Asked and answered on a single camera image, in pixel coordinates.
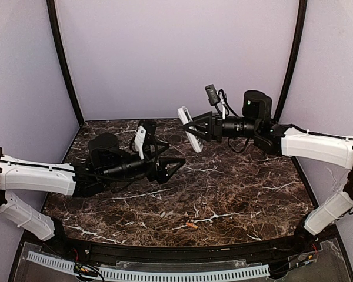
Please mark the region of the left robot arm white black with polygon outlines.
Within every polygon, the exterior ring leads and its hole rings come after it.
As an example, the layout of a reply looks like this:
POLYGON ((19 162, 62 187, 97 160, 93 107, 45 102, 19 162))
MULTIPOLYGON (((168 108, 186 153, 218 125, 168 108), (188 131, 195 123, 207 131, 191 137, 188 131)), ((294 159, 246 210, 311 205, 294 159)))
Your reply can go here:
POLYGON ((146 178, 164 184, 185 164, 183 158, 161 157, 169 144, 152 133, 141 130, 134 142, 135 150, 130 153, 120 149, 116 135, 103 133, 88 142, 89 156, 81 165, 19 160, 4 155, 0 147, 0 215, 44 242, 64 242, 61 221, 36 211, 15 190, 86 198, 103 192, 114 182, 129 186, 146 178))

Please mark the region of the white remote control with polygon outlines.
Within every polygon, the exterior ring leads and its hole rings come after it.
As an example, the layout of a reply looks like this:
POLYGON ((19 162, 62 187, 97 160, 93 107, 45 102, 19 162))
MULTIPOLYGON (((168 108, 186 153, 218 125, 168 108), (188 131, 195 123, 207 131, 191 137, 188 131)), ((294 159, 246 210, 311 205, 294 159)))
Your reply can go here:
MULTIPOLYGON (((178 108, 178 117, 183 125, 192 122, 192 117, 189 114, 189 111, 186 106, 181 106, 180 108, 178 108)), ((201 153, 203 150, 202 140, 190 132, 196 131, 196 128, 194 126, 190 126, 188 129, 189 131, 186 130, 185 132, 193 150, 197 153, 201 153)))

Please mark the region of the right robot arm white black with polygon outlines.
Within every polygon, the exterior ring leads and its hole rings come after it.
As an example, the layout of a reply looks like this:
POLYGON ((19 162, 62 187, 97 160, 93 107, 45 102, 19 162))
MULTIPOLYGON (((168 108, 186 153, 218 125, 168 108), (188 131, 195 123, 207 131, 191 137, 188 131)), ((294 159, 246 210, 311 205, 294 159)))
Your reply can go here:
POLYGON ((316 236, 353 208, 353 136, 328 135, 279 124, 271 117, 272 99, 257 90, 244 93, 241 116, 230 116, 232 109, 224 91, 216 91, 212 85, 205 90, 211 106, 222 106, 217 112, 192 117, 187 107, 178 109, 183 129, 196 152, 202 151, 203 141, 246 138, 270 155, 304 157, 349 170, 344 186, 307 215, 296 235, 316 236))

